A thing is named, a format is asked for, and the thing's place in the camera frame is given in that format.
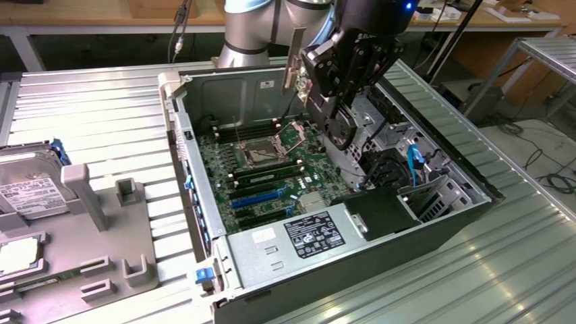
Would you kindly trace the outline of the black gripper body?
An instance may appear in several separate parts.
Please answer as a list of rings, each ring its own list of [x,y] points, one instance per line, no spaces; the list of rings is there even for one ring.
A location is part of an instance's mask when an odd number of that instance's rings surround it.
[[[336,44],[397,36],[408,28],[413,1],[336,1]]]

